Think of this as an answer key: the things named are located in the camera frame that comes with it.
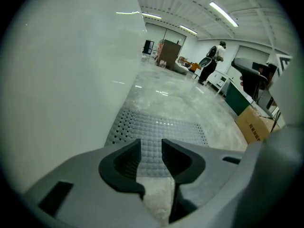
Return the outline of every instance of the black slot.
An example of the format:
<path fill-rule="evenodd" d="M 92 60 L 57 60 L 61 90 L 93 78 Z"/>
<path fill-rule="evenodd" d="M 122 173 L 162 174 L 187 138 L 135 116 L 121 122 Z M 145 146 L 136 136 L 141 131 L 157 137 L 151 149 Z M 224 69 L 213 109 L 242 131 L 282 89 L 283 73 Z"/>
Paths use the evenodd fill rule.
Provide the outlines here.
<path fill-rule="evenodd" d="M 59 181 L 48 195 L 39 203 L 39 208 L 50 216 L 55 216 L 72 187 L 72 183 Z"/>
<path fill-rule="evenodd" d="M 224 157 L 223 158 L 223 161 L 225 162 L 230 162 L 230 163 L 233 163 L 233 164 L 236 164 L 238 165 L 240 163 L 240 159 L 238 158 L 234 158 L 234 157 L 231 157 L 231 156 L 227 156 L 227 157 Z"/>

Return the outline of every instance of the black backpack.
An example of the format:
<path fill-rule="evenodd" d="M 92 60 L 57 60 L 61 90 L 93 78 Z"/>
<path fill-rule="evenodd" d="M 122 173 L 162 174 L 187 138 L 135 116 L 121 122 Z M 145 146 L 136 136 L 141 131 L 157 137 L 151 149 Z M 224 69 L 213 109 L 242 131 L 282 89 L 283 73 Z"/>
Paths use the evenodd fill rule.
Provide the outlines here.
<path fill-rule="evenodd" d="M 213 58 L 217 53 L 218 48 L 216 46 L 211 47 L 209 52 L 207 53 L 207 57 Z"/>

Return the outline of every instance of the cardboard box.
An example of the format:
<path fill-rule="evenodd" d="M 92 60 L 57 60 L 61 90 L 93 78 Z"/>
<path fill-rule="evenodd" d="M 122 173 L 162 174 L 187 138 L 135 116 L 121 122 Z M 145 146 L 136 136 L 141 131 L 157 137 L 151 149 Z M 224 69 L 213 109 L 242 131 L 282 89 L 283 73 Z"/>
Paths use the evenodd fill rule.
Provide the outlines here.
<path fill-rule="evenodd" d="M 247 143 L 250 144 L 268 138 L 274 120 L 259 116 L 259 112 L 250 105 L 238 116 L 236 124 L 244 135 Z"/>

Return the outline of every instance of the black pants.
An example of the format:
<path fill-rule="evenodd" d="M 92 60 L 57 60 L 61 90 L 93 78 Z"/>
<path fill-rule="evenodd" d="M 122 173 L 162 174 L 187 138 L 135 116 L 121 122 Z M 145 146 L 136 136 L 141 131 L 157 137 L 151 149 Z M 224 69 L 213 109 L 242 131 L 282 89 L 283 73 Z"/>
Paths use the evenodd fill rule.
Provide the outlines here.
<path fill-rule="evenodd" d="M 203 71 L 201 72 L 199 76 L 199 81 L 204 82 L 210 74 L 212 74 L 217 67 L 217 63 L 215 60 L 212 60 L 212 62 L 207 66 L 203 68 Z"/>

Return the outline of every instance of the white corrugated ceiling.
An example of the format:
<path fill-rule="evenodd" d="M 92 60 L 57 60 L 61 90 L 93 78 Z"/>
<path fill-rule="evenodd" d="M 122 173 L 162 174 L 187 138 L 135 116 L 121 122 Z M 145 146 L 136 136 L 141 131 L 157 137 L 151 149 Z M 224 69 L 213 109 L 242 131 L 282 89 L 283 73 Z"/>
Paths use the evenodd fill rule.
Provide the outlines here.
<path fill-rule="evenodd" d="M 237 39 L 268 45 L 291 53 L 295 49 L 296 33 L 288 15 L 276 0 L 138 0 L 142 12 L 161 16 L 162 19 L 145 21 L 164 25 L 188 36 L 180 28 L 184 25 L 201 39 Z M 209 4 L 215 2 L 233 20 L 233 27 Z"/>

